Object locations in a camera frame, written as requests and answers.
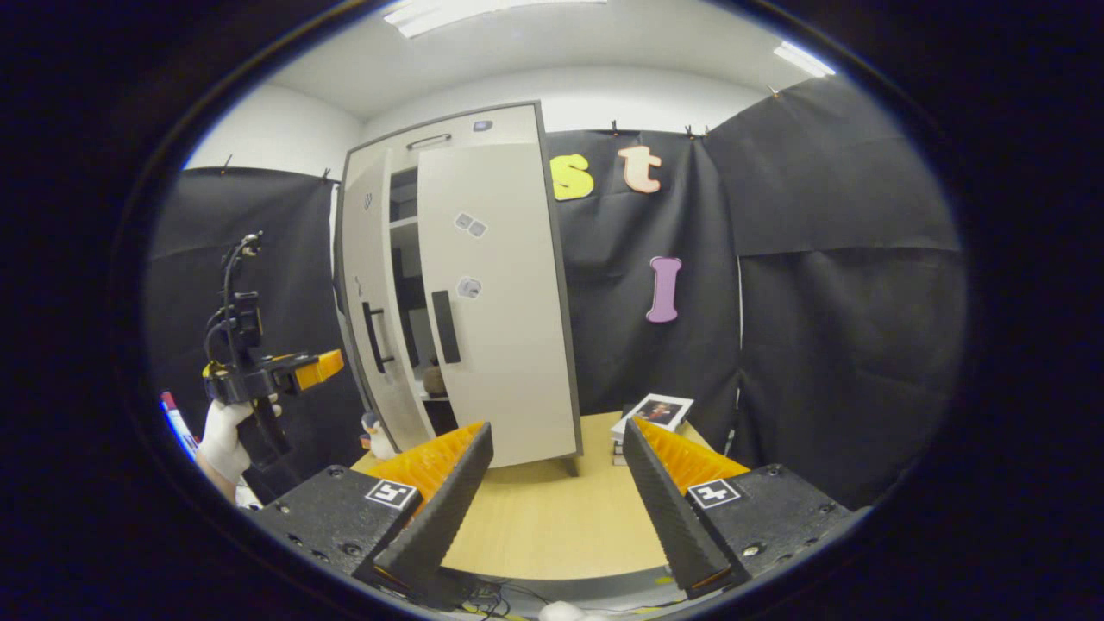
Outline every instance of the book stack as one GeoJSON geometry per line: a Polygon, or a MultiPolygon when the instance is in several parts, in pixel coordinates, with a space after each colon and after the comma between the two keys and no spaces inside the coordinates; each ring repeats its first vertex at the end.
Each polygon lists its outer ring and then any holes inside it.
{"type": "Polygon", "coordinates": [[[617,424],[609,428],[613,435],[614,465],[625,465],[625,424],[630,418],[640,418],[648,422],[658,424],[667,431],[678,431],[686,421],[687,412],[693,399],[681,397],[669,397],[667,394],[648,394],[636,406],[625,406],[622,409],[624,415],[617,424]]]}

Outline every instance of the cabinet leg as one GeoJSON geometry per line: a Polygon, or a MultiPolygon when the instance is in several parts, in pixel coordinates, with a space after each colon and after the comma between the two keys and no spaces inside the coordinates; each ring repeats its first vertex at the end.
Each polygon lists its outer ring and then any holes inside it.
{"type": "Polygon", "coordinates": [[[567,476],[578,476],[577,457],[563,457],[563,469],[567,471],[567,476]]]}

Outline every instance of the human hand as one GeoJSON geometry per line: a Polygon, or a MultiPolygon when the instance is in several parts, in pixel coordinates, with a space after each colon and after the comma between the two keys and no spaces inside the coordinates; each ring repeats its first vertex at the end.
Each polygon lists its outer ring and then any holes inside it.
{"type": "MultiPolygon", "coordinates": [[[[278,417],[283,410],[276,406],[276,396],[269,394],[273,411],[278,417]]],[[[237,438],[237,425],[253,413],[252,403],[226,406],[215,399],[208,408],[206,423],[199,452],[209,464],[226,481],[236,484],[245,469],[250,467],[250,455],[237,438]]]]}

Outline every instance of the black door handle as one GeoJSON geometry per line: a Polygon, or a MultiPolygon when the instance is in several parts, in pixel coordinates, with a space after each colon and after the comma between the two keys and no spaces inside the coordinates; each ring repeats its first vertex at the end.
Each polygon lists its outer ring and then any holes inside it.
{"type": "Polygon", "coordinates": [[[383,364],[390,362],[395,359],[394,356],[388,356],[386,358],[380,357],[380,341],[375,338],[375,325],[372,323],[372,315],[382,315],[383,308],[376,308],[373,310],[367,302],[360,303],[361,308],[364,309],[364,325],[368,326],[368,343],[372,346],[372,357],[375,358],[375,368],[384,373],[383,364]]]}
{"type": "Polygon", "coordinates": [[[428,143],[429,140],[436,140],[437,138],[444,138],[445,140],[452,140],[452,134],[437,134],[436,136],[429,136],[428,138],[422,138],[421,140],[414,140],[413,143],[406,145],[407,150],[414,150],[415,145],[421,145],[422,143],[428,143]]]}
{"type": "Polygon", "coordinates": [[[459,362],[460,347],[456,344],[456,326],[453,325],[448,290],[435,291],[432,295],[433,315],[437,318],[437,334],[440,336],[440,354],[445,362],[459,362]]]}

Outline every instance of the open cabinet door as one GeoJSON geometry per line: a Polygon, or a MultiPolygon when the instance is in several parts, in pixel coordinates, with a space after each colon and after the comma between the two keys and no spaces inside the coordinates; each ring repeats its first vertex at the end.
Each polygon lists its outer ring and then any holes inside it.
{"type": "Polygon", "coordinates": [[[578,454],[540,145],[422,154],[417,192],[422,277],[456,422],[491,423],[492,467],[578,454]]]}
{"type": "Polygon", "coordinates": [[[391,151],[352,154],[338,206],[337,231],[349,357],[376,414],[400,451],[433,438],[399,320],[391,265],[391,151]]]}

